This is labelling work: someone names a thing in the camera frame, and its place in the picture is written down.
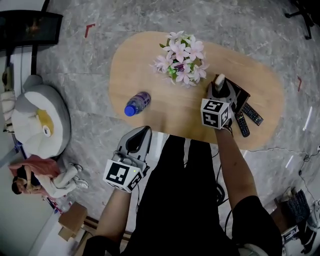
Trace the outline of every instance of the shoe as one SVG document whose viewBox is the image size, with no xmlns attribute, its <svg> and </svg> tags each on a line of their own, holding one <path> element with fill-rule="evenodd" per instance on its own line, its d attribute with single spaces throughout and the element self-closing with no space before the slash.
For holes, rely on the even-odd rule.
<svg viewBox="0 0 320 256">
<path fill-rule="evenodd" d="M 69 165 L 75 167 L 79 173 L 81 173 L 84 170 L 80 164 L 70 162 Z"/>
<path fill-rule="evenodd" d="M 89 188 L 89 183 L 86 180 L 80 179 L 78 176 L 74 176 L 73 180 L 74 180 L 77 188 L 80 188 L 80 189 L 88 189 Z"/>
</svg>

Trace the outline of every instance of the chair leg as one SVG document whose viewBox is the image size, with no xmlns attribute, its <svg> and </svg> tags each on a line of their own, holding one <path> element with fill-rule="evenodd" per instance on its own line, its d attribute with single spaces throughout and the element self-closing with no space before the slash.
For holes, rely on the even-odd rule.
<svg viewBox="0 0 320 256">
<path fill-rule="evenodd" d="M 313 22 L 312 22 L 312 20 L 310 20 L 309 16 L 306 16 L 306 15 L 302 15 L 302 16 L 304 19 L 304 23 L 306 25 L 306 29 L 308 30 L 308 35 L 305 35 L 304 37 L 306 40 L 310 40 L 312 38 L 310 26 L 311 26 L 311 23 L 313 24 Z"/>
<path fill-rule="evenodd" d="M 309 35 L 305 35 L 304 37 L 305 37 L 306 40 L 310 40 L 310 39 L 312 38 L 310 26 L 309 26 L 308 23 L 305 23 L 305 25 L 306 25 L 306 29 L 308 30 L 308 34 L 309 34 Z"/>
<path fill-rule="evenodd" d="M 293 17 L 293 16 L 297 16 L 297 15 L 300 15 L 302 14 L 301 11 L 297 11 L 297 12 L 294 12 L 292 14 L 289 14 L 289 13 L 285 13 L 284 16 L 286 16 L 288 19 Z"/>
</svg>

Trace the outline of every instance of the black shirt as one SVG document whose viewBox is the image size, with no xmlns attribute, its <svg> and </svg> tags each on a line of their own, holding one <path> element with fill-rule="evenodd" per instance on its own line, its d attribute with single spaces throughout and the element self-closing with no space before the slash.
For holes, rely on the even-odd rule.
<svg viewBox="0 0 320 256">
<path fill-rule="evenodd" d="M 238 247 L 244 244 L 256 245 L 269 256 L 282 255 L 280 231 L 257 196 L 241 200 L 232 215 L 232 240 L 225 235 L 219 218 L 215 215 L 212 215 L 211 219 L 207 218 L 206 212 L 192 215 L 187 211 L 179 214 L 173 212 L 172 216 L 176 219 L 166 222 L 161 219 L 154 219 L 152 223 L 137 222 L 135 231 L 121 255 L 231 256 L 239 255 Z M 83 255 L 104 256 L 107 251 L 115 256 L 120 254 L 119 246 L 106 237 L 95 236 L 87 241 Z"/>
<path fill-rule="evenodd" d="M 18 170 L 16 170 L 16 176 L 18 178 L 21 179 L 25 179 L 27 181 L 27 174 L 26 174 L 26 170 L 25 170 L 25 166 L 23 165 L 22 167 L 20 167 Z M 31 172 L 31 180 L 30 180 L 31 184 L 33 186 L 38 186 L 40 185 L 39 180 L 36 178 L 35 174 L 33 173 L 33 171 Z"/>
</svg>

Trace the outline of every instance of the bottle label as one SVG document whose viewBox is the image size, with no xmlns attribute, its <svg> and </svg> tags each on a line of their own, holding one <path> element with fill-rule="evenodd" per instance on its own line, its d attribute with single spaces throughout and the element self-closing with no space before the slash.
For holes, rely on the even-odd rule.
<svg viewBox="0 0 320 256">
<path fill-rule="evenodd" d="M 149 93 L 144 91 L 139 92 L 136 95 L 136 97 L 140 98 L 143 101 L 143 108 L 145 108 L 150 103 L 150 100 L 151 100 Z"/>
</svg>

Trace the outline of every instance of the person's hand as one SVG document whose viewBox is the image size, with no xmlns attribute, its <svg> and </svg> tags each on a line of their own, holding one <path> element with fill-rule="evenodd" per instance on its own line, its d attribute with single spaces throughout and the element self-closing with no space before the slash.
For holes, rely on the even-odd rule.
<svg viewBox="0 0 320 256">
<path fill-rule="evenodd" d="M 30 193 L 31 191 L 33 191 L 33 190 L 35 190 L 35 186 L 33 186 L 32 184 L 31 184 L 31 182 L 27 182 L 27 184 L 26 184 L 26 190 Z"/>
</svg>

